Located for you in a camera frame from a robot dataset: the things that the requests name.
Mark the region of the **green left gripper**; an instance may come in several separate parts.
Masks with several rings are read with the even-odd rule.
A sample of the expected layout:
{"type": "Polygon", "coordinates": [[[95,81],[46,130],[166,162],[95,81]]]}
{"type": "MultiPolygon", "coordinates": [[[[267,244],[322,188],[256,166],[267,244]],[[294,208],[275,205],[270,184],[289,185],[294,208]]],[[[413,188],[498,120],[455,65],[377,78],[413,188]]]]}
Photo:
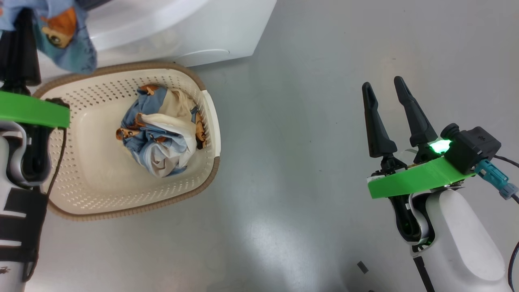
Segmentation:
{"type": "Polygon", "coordinates": [[[41,99],[26,86],[41,84],[38,50],[33,31],[33,11],[24,8],[15,21],[15,31],[3,31],[0,39],[0,120],[48,128],[69,128],[70,106],[61,98],[41,99]],[[13,39],[13,84],[11,73],[13,39]]]}

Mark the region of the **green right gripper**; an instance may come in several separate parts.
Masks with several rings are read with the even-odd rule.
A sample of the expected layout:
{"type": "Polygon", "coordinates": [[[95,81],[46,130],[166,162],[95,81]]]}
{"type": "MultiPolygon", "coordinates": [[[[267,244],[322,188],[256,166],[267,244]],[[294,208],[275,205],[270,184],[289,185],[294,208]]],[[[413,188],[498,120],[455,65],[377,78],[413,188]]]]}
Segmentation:
{"type": "MultiPolygon", "coordinates": [[[[419,103],[413,97],[404,79],[394,77],[397,98],[404,107],[410,128],[410,145],[417,147],[436,141],[438,135],[423,113],[419,103]]],[[[378,112],[378,101],[369,82],[362,85],[362,99],[365,108],[365,125],[369,155],[372,158],[391,157],[397,151],[384,127],[378,112]]],[[[378,174],[367,178],[367,187],[371,198],[389,198],[400,195],[421,193],[426,190],[452,185],[469,177],[474,173],[462,174],[452,166],[443,155],[449,149],[450,140],[438,140],[429,145],[434,154],[440,155],[437,159],[424,164],[415,165],[395,174],[383,176],[378,174]]]]}

